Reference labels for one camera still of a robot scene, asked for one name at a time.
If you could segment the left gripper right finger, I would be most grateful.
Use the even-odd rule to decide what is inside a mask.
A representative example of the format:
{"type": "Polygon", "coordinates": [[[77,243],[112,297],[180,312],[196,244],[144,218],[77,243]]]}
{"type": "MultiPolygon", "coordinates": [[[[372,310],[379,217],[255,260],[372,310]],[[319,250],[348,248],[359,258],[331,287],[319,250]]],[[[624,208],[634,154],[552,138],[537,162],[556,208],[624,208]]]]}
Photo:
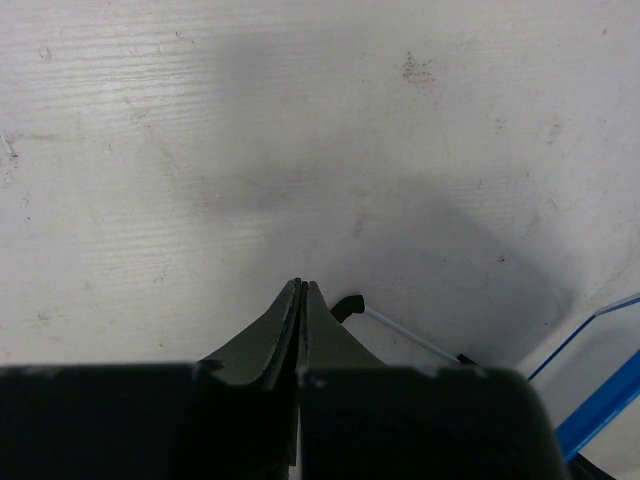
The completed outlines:
{"type": "Polygon", "coordinates": [[[390,366],[308,282],[300,305],[306,479],[565,479],[544,406],[518,373],[390,366]]]}

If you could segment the blue framed whiteboard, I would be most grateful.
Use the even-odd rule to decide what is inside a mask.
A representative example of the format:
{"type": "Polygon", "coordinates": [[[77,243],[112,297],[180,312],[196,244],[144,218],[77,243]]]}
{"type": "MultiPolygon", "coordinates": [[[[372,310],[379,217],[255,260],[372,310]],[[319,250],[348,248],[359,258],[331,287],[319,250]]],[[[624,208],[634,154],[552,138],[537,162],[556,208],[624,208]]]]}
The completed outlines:
{"type": "Polygon", "coordinates": [[[639,296],[606,305],[526,375],[576,479],[611,479],[581,450],[639,395],[639,296]]]}

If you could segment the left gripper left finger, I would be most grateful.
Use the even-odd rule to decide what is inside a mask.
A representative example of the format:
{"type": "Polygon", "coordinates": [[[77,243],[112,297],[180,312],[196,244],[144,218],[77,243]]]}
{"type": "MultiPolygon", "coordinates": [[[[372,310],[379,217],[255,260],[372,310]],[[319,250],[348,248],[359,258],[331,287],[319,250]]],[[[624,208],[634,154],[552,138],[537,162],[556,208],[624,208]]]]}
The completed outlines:
{"type": "Polygon", "coordinates": [[[201,360],[1,370],[5,479],[284,479],[301,283],[201,360]]]}

